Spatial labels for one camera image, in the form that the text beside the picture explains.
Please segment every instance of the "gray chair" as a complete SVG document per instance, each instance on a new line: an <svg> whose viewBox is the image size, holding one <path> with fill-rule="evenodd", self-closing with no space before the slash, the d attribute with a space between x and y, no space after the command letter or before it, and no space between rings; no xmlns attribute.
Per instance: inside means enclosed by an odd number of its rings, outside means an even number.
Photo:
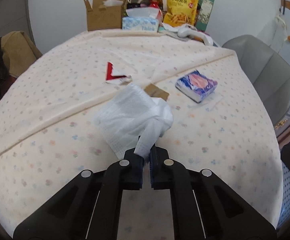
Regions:
<svg viewBox="0 0 290 240"><path fill-rule="evenodd" d="M256 89L272 124L277 124L290 107L290 66L251 35L234 38L223 47L236 51L240 66Z"/></svg>

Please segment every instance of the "yellow snack bag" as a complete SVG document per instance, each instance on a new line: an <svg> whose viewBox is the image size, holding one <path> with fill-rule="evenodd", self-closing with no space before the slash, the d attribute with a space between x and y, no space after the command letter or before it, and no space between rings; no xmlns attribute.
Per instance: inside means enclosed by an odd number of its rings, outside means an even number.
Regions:
<svg viewBox="0 0 290 240"><path fill-rule="evenodd" d="M167 0L167 13L163 22L176 27L194 25L198 0Z"/></svg>

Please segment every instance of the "open cardboard box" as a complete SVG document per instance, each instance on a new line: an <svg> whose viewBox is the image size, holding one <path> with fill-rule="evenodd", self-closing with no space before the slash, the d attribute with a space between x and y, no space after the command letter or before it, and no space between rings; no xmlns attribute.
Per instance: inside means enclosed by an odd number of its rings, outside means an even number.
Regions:
<svg viewBox="0 0 290 240"><path fill-rule="evenodd" d="M84 0L87 14L87 30L122 28L122 18L126 16L127 0L121 6L106 7L103 2L106 0L93 0L93 7L88 0Z"/></svg>

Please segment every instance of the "brown cardboard piece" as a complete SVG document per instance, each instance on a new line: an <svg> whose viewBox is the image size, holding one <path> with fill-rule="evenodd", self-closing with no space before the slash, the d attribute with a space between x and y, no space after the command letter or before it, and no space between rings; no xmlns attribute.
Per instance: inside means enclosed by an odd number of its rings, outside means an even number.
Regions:
<svg viewBox="0 0 290 240"><path fill-rule="evenodd" d="M84 0L87 15L87 30L122 28L122 18L125 16L127 0L121 6L106 7L106 0L93 0L93 7L88 0Z"/></svg>
<svg viewBox="0 0 290 240"><path fill-rule="evenodd" d="M160 89L154 84L149 84L147 87L145 87L144 91L152 98L162 98L165 101L167 101L167 98L169 96L169 93Z"/></svg>

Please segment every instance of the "silver screw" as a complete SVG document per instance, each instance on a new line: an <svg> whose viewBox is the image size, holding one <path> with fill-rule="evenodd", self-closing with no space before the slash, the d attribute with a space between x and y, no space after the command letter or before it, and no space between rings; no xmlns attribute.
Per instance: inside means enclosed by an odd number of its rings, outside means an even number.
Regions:
<svg viewBox="0 0 290 240"><path fill-rule="evenodd" d="M164 164L167 165L167 166L171 166L171 165L174 164L174 161L171 160L171 159L166 159L166 160L164 160Z"/></svg>
<svg viewBox="0 0 290 240"><path fill-rule="evenodd" d="M81 176L83 178L88 178L89 176L91 176L91 174L92 174L91 171L85 170L85 171L82 171Z"/></svg>
<svg viewBox="0 0 290 240"><path fill-rule="evenodd" d="M119 165L121 165L121 166L128 166L128 164L129 164L129 161L128 160L121 160L119 162Z"/></svg>
<svg viewBox="0 0 290 240"><path fill-rule="evenodd" d="M209 177L212 175L211 170L209 169L203 169L201 172L205 177Z"/></svg>

